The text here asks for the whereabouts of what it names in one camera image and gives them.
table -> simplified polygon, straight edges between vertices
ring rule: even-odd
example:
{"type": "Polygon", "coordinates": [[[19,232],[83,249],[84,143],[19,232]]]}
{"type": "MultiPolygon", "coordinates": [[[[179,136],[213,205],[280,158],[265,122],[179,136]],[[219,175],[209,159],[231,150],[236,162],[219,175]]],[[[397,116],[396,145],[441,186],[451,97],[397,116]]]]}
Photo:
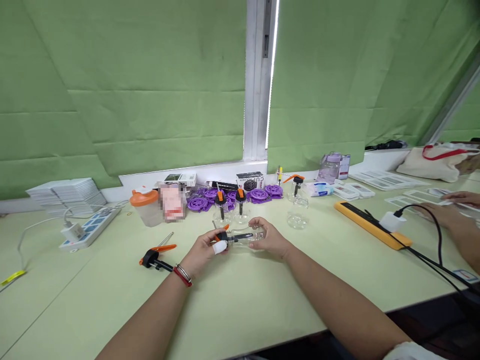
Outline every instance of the table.
{"type": "MultiPolygon", "coordinates": [[[[480,192],[478,175],[430,186],[480,192]]],[[[405,190],[354,201],[380,218],[393,206],[384,201],[405,190]]],[[[286,199],[251,205],[252,216],[273,223],[295,246],[390,312],[454,292],[426,265],[405,251],[394,251],[333,208],[336,196],[310,198],[305,230],[287,225],[286,199]]],[[[436,259],[437,232],[429,221],[406,212],[402,228],[413,247],[436,259]]],[[[0,219],[0,274],[18,270],[15,252],[22,230],[46,218],[44,212],[0,219]]],[[[179,262],[199,234],[212,229],[212,213],[187,214],[178,223],[145,227],[128,204],[89,248],[60,252],[61,221],[27,234],[22,252],[28,273],[0,293],[0,358],[93,359],[167,276],[139,266],[145,251],[170,232],[164,253],[179,262]]],[[[474,274],[444,231],[444,265],[474,274]]],[[[456,282],[458,287],[465,286],[456,282]]],[[[287,267],[265,252],[233,249],[216,256],[191,290],[168,350],[169,360],[220,360],[324,331],[326,326],[295,283],[287,267]]]]}

green window blind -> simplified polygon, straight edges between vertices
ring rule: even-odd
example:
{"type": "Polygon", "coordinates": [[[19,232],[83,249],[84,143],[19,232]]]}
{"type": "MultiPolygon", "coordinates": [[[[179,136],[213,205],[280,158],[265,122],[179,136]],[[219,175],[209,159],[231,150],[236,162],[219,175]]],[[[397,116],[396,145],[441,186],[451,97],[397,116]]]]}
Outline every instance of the green window blind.
{"type": "Polygon", "coordinates": [[[0,0],[0,199],[240,160],[246,2],[0,0]]]}
{"type": "Polygon", "coordinates": [[[480,138],[480,85],[478,82],[443,130],[440,141],[470,141],[472,138],[480,138]]]}
{"type": "Polygon", "coordinates": [[[313,170],[330,151],[363,159],[416,145],[480,39],[475,1],[282,0],[268,170],[313,170]]]}

hand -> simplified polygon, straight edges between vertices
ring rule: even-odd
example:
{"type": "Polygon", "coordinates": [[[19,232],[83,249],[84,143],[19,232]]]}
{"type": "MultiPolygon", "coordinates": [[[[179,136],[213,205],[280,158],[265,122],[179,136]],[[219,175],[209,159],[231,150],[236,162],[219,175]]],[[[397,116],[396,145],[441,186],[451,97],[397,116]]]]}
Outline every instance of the hand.
{"type": "Polygon", "coordinates": [[[198,278],[204,266],[215,256],[211,242],[215,240],[215,235],[224,231],[225,229],[218,228],[196,238],[190,251],[180,262],[181,267],[192,279],[198,278]]]}
{"type": "MultiPolygon", "coordinates": [[[[455,205],[440,206],[429,202],[424,202],[419,205],[430,210],[432,214],[436,217],[438,223],[448,229],[454,225],[462,225],[473,221],[471,218],[462,215],[455,207],[455,205]]],[[[420,211],[429,219],[432,219],[432,216],[421,207],[416,206],[414,209],[420,211]]]]}
{"type": "Polygon", "coordinates": [[[466,204],[474,208],[480,208],[480,194],[470,191],[457,191],[441,197],[445,200],[450,200],[453,203],[466,204]]]}
{"type": "Polygon", "coordinates": [[[263,217],[254,217],[250,220],[248,225],[251,228],[254,226],[261,226],[266,231],[266,236],[263,240],[252,241],[248,244],[250,249],[267,250],[269,253],[277,255],[283,260],[294,247],[290,241],[282,236],[275,226],[263,217]]]}

sleeve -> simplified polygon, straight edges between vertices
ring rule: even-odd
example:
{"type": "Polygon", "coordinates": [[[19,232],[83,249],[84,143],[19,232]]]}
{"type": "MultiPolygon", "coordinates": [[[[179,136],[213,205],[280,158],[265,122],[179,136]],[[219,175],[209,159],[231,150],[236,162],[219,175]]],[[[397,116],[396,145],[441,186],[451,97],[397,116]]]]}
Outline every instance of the sleeve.
{"type": "Polygon", "coordinates": [[[446,360],[415,342],[403,342],[393,348],[383,360],[446,360]]]}

white cable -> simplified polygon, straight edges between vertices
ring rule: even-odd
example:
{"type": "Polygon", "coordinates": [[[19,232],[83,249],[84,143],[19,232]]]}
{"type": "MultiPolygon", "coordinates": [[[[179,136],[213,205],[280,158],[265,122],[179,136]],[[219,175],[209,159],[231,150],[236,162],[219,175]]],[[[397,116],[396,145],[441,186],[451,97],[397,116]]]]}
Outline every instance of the white cable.
{"type": "MultiPolygon", "coordinates": [[[[51,217],[51,218],[48,218],[46,220],[43,220],[43,221],[40,221],[40,222],[37,222],[33,225],[30,225],[29,227],[26,227],[23,229],[21,235],[20,235],[20,240],[18,242],[18,245],[16,247],[16,251],[18,253],[18,256],[20,257],[20,269],[22,271],[25,271],[25,263],[24,263],[24,257],[22,255],[22,252],[20,251],[20,247],[22,246],[22,242],[24,241],[24,237],[25,237],[25,233],[27,232],[27,230],[37,226],[37,225],[40,225],[40,224],[43,224],[43,223],[46,223],[46,222],[49,222],[50,220],[55,220],[55,219],[63,219],[63,222],[65,223],[67,221],[67,219],[90,219],[92,216],[94,216],[96,213],[98,213],[99,211],[97,212],[94,212],[92,213],[92,215],[90,216],[87,216],[87,217],[77,217],[77,216],[70,216],[70,215],[67,215],[68,211],[70,211],[70,209],[74,209],[74,208],[80,208],[80,207],[85,207],[85,206],[88,206],[88,207],[92,207],[92,206],[95,206],[95,207],[98,207],[98,208],[103,208],[103,209],[123,209],[125,207],[125,205],[129,202],[129,200],[123,200],[123,201],[120,201],[118,202],[116,205],[112,205],[112,206],[103,206],[103,205],[76,205],[76,206],[71,206],[69,207],[68,209],[65,210],[65,212],[63,213],[63,216],[57,216],[57,217],[51,217]]],[[[15,279],[13,279],[12,281],[10,281],[8,284],[6,284],[5,286],[3,286],[2,288],[0,288],[0,293],[5,290],[6,288],[8,288],[11,284],[13,284],[15,281],[17,281],[17,279],[19,279],[18,277],[16,277],[15,279]]]]}

